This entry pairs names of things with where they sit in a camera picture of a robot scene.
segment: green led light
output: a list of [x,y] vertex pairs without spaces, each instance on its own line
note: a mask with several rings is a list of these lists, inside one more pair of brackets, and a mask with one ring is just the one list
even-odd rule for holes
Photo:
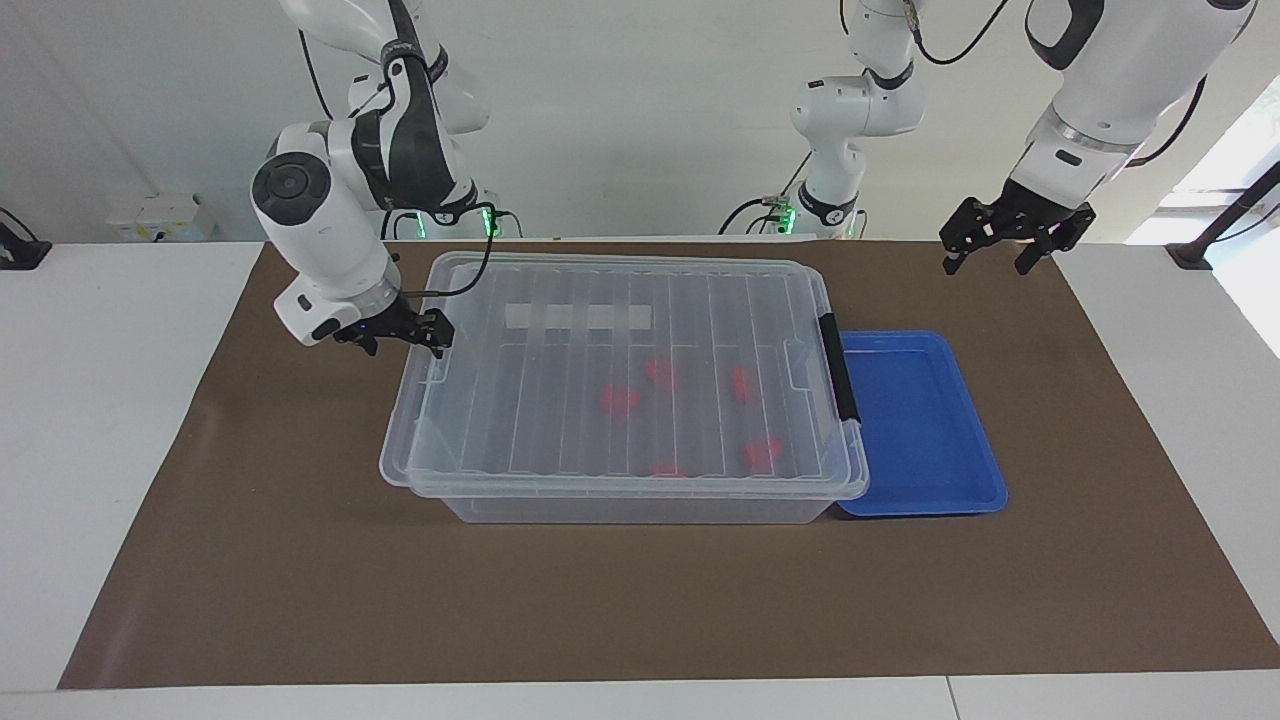
[[502,237],[502,225],[498,224],[497,218],[493,217],[493,210],[488,208],[480,209],[480,217],[484,218],[484,232],[488,236]]
[[778,220],[778,234],[791,234],[791,231],[796,227],[796,211],[795,208],[787,208],[787,214]]

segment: clear plastic storage box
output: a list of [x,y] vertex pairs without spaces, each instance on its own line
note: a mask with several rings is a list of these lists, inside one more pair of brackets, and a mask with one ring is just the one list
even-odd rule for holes
[[808,523],[867,491],[809,268],[494,254],[429,302],[457,334],[410,352],[381,469],[468,523]]

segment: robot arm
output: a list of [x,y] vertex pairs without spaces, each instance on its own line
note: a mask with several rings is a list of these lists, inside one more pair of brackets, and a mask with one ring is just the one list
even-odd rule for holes
[[1062,87],[1000,197],[989,205],[969,197],[943,225],[946,272],[1001,240],[1032,240],[1015,263],[1021,274],[1052,251],[1074,247],[1094,219],[1089,195],[1125,168],[1160,115],[1204,77],[1256,1],[1178,0],[1157,9],[1033,0],[1027,36],[1037,55],[1062,72]]
[[[303,345],[333,336],[372,355],[376,338],[396,337],[439,355],[452,342],[452,325],[439,311],[410,309],[365,213],[420,209],[454,224],[477,208],[480,191],[435,94],[448,54],[403,0],[280,4],[305,32],[376,60],[381,90],[352,119],[285,128],[253,179],[259,220],[300,273],[276,299],[276,314]],[[477,120],[474,110],[461,117],[470,129],[488,119],[483,111]]]
[[[924,3],[915,0],[915,6]],[[855,142],[915,129],[924,92],[913,81],[914,51],[902,0],[859,0],[851,8],[849,47],[867,68],[856,77],[824,77],[801,88],[791,122],[813,149],[809,177],[788,190],[795,232],[842,234],[854,217],[867,160]]]

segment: black latch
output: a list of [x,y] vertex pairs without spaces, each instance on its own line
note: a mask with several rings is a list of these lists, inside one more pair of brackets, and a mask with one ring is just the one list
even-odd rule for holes
[[849,382],[849,368],[845,365],[845,347],[840,342],[840,325],[836,314],[827,313],[818,318],[822,332],[822,346],[827,351],[827,370],[831,373],[831,387],[836,391],[836,414],[841,420],[863,419],[858,415],[858,400],[854,398],[854,384]]

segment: black stand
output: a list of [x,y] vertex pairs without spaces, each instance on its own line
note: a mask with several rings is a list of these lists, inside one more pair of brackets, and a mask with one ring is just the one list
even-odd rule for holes
[[0,247],[12,258],[0,255],[0,270],[35,270],[52,246],[51,242],[40,240],[22,240],[0,223]]
[[1199,237],[1192,242],[1166,245],[1165,251],[1184,270],[1212,270],[1213,265],[1210,265],[1208,260],[1204,259],[1208,246],[1221,240],[1222,233],[1228,228],[1243,218],[1249,209],[1266,197],[1277,184],[1280,184],[1280,163],[1271,165],[1271,169],[1262,173],[1262,177],[1254,181],[1230,208],[1222,210],[1222,214],[1210,223]]

